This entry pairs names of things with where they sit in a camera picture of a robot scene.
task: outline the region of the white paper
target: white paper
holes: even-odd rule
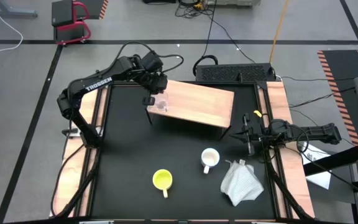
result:
[[[303,149],[306,147],[306,142],[303,143]],[[309,159],[311,159],[312,161],[316,161],[318,159],[324,158],[324,157],[328,157],[330,156],[329,154],[325,154],[324,151],[312,146],[309,144],[308,149],[305,151],[304,154],[302,154],[302,159],[303,159],[303,165],[310,163],[310,161],[305,157],[308,156]],[[329,181],[331,179],[331,174],[329,172],[322,172],[319,174],[314,174],[314,175],[310,175],[306,177],[306,180],[317,184],[320,187],[324,187],[325,189],[328,190],[329,188]]]

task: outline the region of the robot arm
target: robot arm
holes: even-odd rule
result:
[[[89,77],[72,81],[57,98],[60,112],[63,117],[73,121],[81,130],[80,135],[86,147],[97,147],[99,134],[80,113],[82,97],[93,90],[111,85],[115,81],[130,80],[134,80],[147,89],[150,94],[163,92],[167,87],[167,76],[161,73],[162,65],[160,57],[154,51],[150,51],[144,58],[138,55],[120,57],[110,67],[96,71]],[[153,105],[154,98],[144,98],[144,104]]]

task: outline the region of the yellow cup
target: yellow cup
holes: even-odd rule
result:
[[[153,175],[153,184],[157,189],[162,190],[164,197],[167,198],[167,190],[172,186],[171,173],[165,169],[158,170]]]

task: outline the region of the red chair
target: red chair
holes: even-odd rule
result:
[[[81,6],[86,16],[77,18],[76,6]],[[62,0],[52,3],[52,26],[54,39],[58,45],[84,42],[91,37],[91,31],[84,22],[90,14],[86,6],[77,1]]]

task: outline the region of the yellow cable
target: yellow cable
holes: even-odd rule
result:
[[[281,13],[280,22],[278,23],[278,27],[277,27],[277,30],[276,30],[276,36],[274,37],[274,40],[273,40],[272,51],[270,52],[270,58],[269,58],[269,61],[268,61],[270,64],[272,63],[272,60],[273,60],[274,48],[276,47],[276,40],[277,40],[277,37],[278,37],[278,35],[280,33],[281,24],[283,23],[285,12],[287,11],[287,5],[288,5],[288,0],[285,0],[284,9],[283,9],[283,12]]]

